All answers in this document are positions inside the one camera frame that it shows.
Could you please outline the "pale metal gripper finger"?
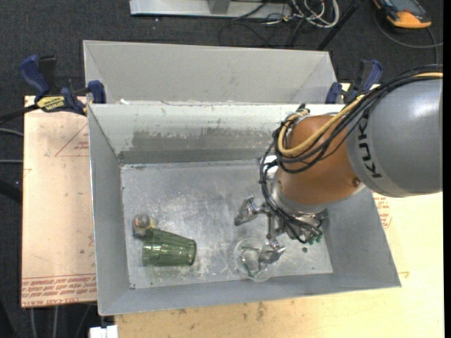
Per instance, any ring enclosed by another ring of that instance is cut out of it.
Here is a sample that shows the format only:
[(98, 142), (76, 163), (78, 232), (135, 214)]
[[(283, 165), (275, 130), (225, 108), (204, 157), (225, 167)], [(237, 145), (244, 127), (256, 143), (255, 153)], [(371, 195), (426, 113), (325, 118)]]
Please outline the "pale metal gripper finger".
[(265, 207), (256, 205), (254, 197), (248, 196), (244, 199), (234, 218), (235, 226), (240, 226), (255, 219), (259, 214), (265, 213)]
[(275, 263), (282, 256), (285, 250), (286, 247), (283, 246), (276, 238), (267, 239), (259, 253), (259, 265), (270, 265)]

